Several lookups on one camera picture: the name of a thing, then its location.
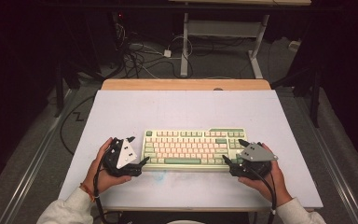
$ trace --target person's left hand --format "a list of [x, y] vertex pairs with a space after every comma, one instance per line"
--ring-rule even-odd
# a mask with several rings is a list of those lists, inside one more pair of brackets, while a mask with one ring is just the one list
[[[95, 160], [91, 163], [91, 166], [89, 167], [89, 171], [87, 172], [87, 176], [84, 179], [82, 186], [80, 187], [84, 191], [87, 192], [87, 190], [84, 187], [84, 186], [86, 186], [92, 193], [94, 193], [94, 184], [93, 184], [94, 176], [97, 172], [100, 160], [102, 159], [104, 152], [108, 149], [109, 145], [112, 143], [112, 140], [113, 140], [112, 138], [109, 138], [100, 147], [100, 150], [98, 151], [98, 154], [97, 154], [97, 158], [95, 158]], [[121, 177], [111, 176], [102, 167], [102, 170], [98, 177], [98, 191], [100, 193], [102, 193], [114, 185], [123, 184], [130, 180], [131, 180], [131, 177], [129, 175], [123, 175]]]

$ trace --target bracelet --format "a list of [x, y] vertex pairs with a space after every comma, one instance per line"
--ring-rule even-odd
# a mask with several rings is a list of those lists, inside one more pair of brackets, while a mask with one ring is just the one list
[[91, 202], [92, 203], [95, 202], [95, 197], [94, 197], [94, 194], [91, 192], [91, 190], [83, 183], [80, 183], [80, 188], [82, 188], [82, 187], [86, 191], [86, 193], [88, 193], [89, 199], [91, 200]]

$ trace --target space bar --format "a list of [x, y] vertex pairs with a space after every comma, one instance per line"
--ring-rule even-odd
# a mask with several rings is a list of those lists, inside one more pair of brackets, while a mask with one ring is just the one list
[[200, 159], [175, 159], [167, 158], [164, 160], [165, 164], [201, 164]]

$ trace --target hand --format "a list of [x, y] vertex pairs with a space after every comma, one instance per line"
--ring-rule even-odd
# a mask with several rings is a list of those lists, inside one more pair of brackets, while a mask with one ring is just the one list
[[[89, 171], [87, 172], [87, 176], [83, 181], [83, 185], [80, 187], [84, 191], [86, 191], [86, 189], [84, 188], [84, 186], [86, 186], [87, 188], [89, 188], [89, 190], [91, 192], [94, 192], [93, 181], [94, 181], [95, 173], [97, 172], [98, 165], [100, 164], [100, 161], [103, 157], [104, 152], [108, 149], [109, 145], [112, 143], [112, 140], [113, 140], [112, 138], [109, 138], [100, 147], [100, 150], [98, 151], [98, 154], [97, 154], [97, 158], [95, 158], [95, 160], [91, 163], [91, 166], [89, 167]], [[100, 193], [102, 193], [114, 185], [123, 184], [130, 180], [131, 180], [131, 177], [129, 175], [123, 175], [121, 177], [114, 177], [114, 176], [111, 176], [110, 174], [108, 174], [104, 169], [102, 169], [100, 171], [100, 175], [98, 177], [98, 191]]]
[[[263, 144], [262, 146], [266, 150], [271, 151], [265, 144]], [[271, 161], [271, 167], [272, 168], [271, 168], [270, 175], [267, 175], [265, 179], [272, 189], [274, 189], [274, 185], [275, 185], [275, 190], [277, 195], [277, 206], [280, 206], [284, 203], [288, 203], [293, 198], [292, 196], [290, 196], [289, 192], [287, 191], [286, 185], [284, 184], [283, 173], [282, 170], [279, 168], [278, 163], [276, 161]], [[270, 202], [272, 201], [271, 193], [269, 192], [269, 189], [263, 183], [263, 181], [251, 180], [246, 177], [239, 177], [238, 181], [240, 181], [242, 184], [245, 184], [246, 186], [252, 189], [257, 189], [260, 192], [260, 194], [263, 195], [263, 197], [265, 197]]]

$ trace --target sleeve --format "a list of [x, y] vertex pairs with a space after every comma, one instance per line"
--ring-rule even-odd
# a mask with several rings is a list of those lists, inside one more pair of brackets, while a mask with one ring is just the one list
[[317, 212], [307, 212], [297, 198], [277, 208], [277, 214], [285, 224], [324, 224]]
[[88, 193], [76, 188], [67, 200], [59, 199], [51, 203], [36, 223], [92, 223], [91, 206]]

